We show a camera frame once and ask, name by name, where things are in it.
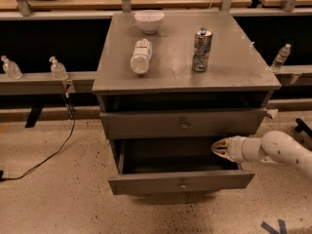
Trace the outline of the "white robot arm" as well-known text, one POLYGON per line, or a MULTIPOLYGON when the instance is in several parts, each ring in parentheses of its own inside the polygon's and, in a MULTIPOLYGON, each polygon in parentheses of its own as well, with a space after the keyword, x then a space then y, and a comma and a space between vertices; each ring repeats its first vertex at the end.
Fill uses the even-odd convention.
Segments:
POLYGON ((226 137, 212 145, 212 153, 234 163, 258 162, 312 177, 312 152, 280 131, 270 131, 262 137, 226 137))

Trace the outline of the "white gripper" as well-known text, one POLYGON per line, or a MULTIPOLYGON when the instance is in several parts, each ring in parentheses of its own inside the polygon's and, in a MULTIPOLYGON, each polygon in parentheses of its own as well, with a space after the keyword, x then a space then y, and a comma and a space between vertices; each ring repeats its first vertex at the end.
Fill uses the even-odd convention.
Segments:
POLYGON ((212 150, 215 155, 231 162, 245 163, 248 162, 247 144, 249 140, 244 136, 226 137, 215 142, 212 145, 212 150))

